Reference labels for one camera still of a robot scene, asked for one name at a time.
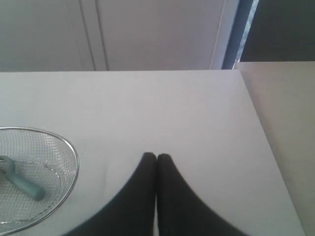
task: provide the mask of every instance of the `wire mesh strainer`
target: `wire mesh strainer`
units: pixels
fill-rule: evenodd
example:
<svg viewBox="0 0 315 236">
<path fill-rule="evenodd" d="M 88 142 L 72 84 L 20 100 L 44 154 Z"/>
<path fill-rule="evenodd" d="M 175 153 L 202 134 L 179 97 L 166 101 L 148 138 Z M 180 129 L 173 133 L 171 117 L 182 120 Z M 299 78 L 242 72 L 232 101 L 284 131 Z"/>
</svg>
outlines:
<svg viewBox="0 0 315 236">
<path fill-rule="evenodd" d="M 14 160 L 16 173 L 42 186 L 43 200 L 36 202 L 0 174 L 0 236 L 35 225 L 67 198 L 78 175 L 74 147 L 63 137 L 43 130 L 0 127 L 0 155 Z M 7 168 L 0 162 L 0 168 Z"/>
</svg>

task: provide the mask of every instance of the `white wall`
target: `white wall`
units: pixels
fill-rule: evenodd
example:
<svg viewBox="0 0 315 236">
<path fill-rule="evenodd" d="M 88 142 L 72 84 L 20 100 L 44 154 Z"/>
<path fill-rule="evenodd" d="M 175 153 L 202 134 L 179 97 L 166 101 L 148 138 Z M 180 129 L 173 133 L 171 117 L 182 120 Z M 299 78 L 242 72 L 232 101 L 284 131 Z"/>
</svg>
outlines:
<svg viewBox="0 0 315 236">
<path fill-rule="evenodd" d="M 79 0 L 1 0 L 0 71 L 93 70 Z"/>
<path fill-rule="evenodd" d="M 108 69 L 220 69 L 238 2 L 97 0 Z"/>
</svg>

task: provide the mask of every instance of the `teal handle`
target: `teal handle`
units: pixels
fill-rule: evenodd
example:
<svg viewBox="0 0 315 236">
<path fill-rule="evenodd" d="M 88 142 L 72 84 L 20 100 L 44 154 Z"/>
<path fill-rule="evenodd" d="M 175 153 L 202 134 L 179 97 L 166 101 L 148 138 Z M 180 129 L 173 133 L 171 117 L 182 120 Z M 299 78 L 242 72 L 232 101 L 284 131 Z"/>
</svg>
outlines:
<svg viewBox="0 0 315 236">
<path fill-rule="evenodd" d="M 10 181 L 10 183 L 12 183 L 17 189 L 19 189 L 35 201 L 42 200 L 46 195 L 45 189 L 21 177 L 17 173 L 7 173 L 5 175 L 5 178 Z"/>
<path fill-rule="evenodd" d="M 15 173 L 15 164 L 11 158 L 7 156 L 0 156 L 0 160 L 1 159 L 5 160 L 9 164 L 4 177 L 10 183 L 35 201 L 40 201 L 45 197 L 45 189 Z"/>
</svg>

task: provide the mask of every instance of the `white countertop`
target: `white countertop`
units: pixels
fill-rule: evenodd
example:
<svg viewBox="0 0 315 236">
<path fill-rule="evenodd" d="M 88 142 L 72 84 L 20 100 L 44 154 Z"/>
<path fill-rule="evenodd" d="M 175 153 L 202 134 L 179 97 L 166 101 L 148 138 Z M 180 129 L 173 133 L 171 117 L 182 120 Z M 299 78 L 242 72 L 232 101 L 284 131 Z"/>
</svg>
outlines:
<svg viewBox="0 0 315 236">
<path fill-rule="evenodd" d="M 315 232 L 315 62 L 241 70 L 306 235 Z"/>
<path fill-rule="evenodd" d="M 239 71 L 0 73 L 0 125 L 76 147 L 65 203 L 20 236 L 57 236 L 121 189 L 145 151 L 173 156 L 200 198 L 251 236 L 303 230 Z"/>
</svg>

